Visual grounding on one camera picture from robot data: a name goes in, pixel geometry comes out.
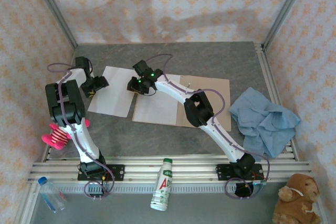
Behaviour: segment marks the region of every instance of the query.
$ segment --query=teddy bear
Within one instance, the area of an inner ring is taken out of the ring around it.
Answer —
[[[86,125],[86,127],[89,127],[90,126],[90,121],[85,119],[85,125]],[[52,133],[51,134],[44,134],[41,137],[43,142],[50,145],[51,147],[54,147],[57,150],[63,149],[67,145],[69,139],[71,139],[70,134],[65,132],[62,128],[60,128],[55,123],[50,123],[49,126],[52,129]]]
[[[312,210],[317,202],[319,188],[315,180],[305,174],[293,174],[285,187],[279,190],[274,224],[319,224],[321,219]]]

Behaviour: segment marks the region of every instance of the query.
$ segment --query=floral wallpaper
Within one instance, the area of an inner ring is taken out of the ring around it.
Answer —
[[[267,52],[283,105],[302,119],[299,154],[312,161],[336,220],[336,0],[297,0]]]
[[[26,179],[50,123],[46,65],[70,62],[73,49],[44,0],[0,0],[0,216],[13,223]]]
[[[264,42],[285,0],[55,0],[77,43]]]

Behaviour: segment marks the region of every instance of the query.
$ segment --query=green bottle cap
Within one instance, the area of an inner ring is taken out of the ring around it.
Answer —
[[[170,158],[165,158],[164,160],[163,160],[163,162],[169,162],[169,163],[173,163],[173,160],[172,159],[170,159]]]

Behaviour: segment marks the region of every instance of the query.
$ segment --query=plastic bottle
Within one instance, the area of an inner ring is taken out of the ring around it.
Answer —
[[[173,180],[172,163],[173,161],[170,158],[163,160],[163,165],[159,170],[151,201],[151,208],[153,209],[160,211],[167,210],[168,197],[172,189]]]
[[[65,202],[67,201],[64,195],[58,190],[58,188],[46,177],[41,177],[38,180],[41,185],[40,194],[43,200],[48,205],[49,209],[53,212],[65,209]]]

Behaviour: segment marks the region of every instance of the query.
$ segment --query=gray table surface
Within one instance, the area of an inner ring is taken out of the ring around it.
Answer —
[[[150,208],[151,194],[112,194],[92,201],[83,194],[65,195],[64,211],[53,213],[38,195],[31,224],[268,224],[285,183],[269,183],[255,198],[230,199],[221,194],[171,194],[165,212]]]
[[[253,42],[82,45],[76,49],[75,57],[89,58],[97,76],[102,75],[106,66],[132,69],[139,60],[161,53],[174,55],[167,66],[168,73],[229,79],[231,104],[248,87],[269,98]],[[166,57],[158,57],[149,65],[162,69],[165,60]],[[87,109],[91,100],[84,96],[83,99]],[[105,158],[223,153],[200,129],[132,122],[135,100],[136,95],[127,118],[86,113],[91,121],[91,137]],[[238,144],[243,144],[244,136],[234,120],[229,134]],[[53,148],[49,155],[49,159],[78,157],[72,141],[61,151]]]

